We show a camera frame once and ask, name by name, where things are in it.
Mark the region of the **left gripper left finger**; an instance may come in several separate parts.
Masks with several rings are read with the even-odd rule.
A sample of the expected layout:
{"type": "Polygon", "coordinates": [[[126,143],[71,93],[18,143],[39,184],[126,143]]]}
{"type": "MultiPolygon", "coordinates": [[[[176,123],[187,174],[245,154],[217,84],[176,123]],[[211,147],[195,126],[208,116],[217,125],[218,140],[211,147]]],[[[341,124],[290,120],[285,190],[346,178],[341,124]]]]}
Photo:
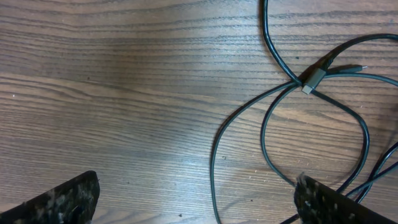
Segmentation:
{"type": "Polygon", "coordinates": [[[1,224],[91,223],[100,196],[96,172],[89,170],[1,213],[1,224]]]}

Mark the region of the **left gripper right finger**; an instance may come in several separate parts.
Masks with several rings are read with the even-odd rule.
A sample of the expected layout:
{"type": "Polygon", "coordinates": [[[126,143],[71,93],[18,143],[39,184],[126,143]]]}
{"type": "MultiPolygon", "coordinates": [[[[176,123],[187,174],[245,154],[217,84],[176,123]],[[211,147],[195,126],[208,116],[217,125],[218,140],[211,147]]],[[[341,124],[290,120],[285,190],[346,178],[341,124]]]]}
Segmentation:
{"type": "Polygon", "coordinates": [[[305,224],[396,224],[304,174],[297,177],[294,203],[305,224]]]}

